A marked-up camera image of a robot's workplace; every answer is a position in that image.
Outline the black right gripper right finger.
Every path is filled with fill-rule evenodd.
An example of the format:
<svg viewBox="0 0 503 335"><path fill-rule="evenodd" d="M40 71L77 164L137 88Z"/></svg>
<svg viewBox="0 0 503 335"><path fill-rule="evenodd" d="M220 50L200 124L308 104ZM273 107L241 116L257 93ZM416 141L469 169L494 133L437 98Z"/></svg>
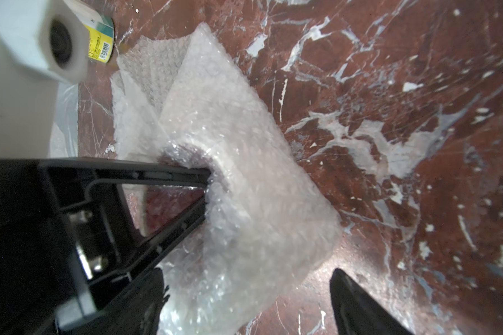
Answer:
<svg viewBox="0 0 503 335"><path fill-rule="evenodd" d="M339 268L331 276L330 293L339 334L411 333Z"/></svg>

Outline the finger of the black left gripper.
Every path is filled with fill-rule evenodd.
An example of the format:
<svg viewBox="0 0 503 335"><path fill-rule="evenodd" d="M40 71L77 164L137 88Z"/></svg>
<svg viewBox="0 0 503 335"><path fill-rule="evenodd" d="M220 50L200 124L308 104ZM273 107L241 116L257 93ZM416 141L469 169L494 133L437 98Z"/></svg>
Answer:
<svg viewBox="0 0 503 335"><path fill-rule="evenodd" d="M130 289L205 215L204 168L54 159L39 173L79 284L96 302Z"/></svg>

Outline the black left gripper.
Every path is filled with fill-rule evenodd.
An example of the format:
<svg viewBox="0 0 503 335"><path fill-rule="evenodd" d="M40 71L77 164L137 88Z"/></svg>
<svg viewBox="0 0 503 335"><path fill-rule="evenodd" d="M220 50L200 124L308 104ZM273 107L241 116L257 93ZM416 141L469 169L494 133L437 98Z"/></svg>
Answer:
<svg viewBox="0 0 503 335"><path fill-rule="evenodd" d="M0 159L0 334L46 334L96 319L93 257L59 212L85 200L94 159Z"/></svg>

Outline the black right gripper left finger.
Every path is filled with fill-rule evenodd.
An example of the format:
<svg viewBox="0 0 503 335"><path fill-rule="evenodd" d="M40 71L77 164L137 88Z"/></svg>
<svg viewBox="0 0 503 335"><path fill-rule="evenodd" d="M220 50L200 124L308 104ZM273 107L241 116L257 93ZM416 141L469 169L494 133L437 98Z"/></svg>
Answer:
<svg viewBox="0 0 503 335"><path fill-rule="evenodd" d="M170 295L163 271L156 267L118 300L109 312L74 329L74 334L156 334Z"/></svg>

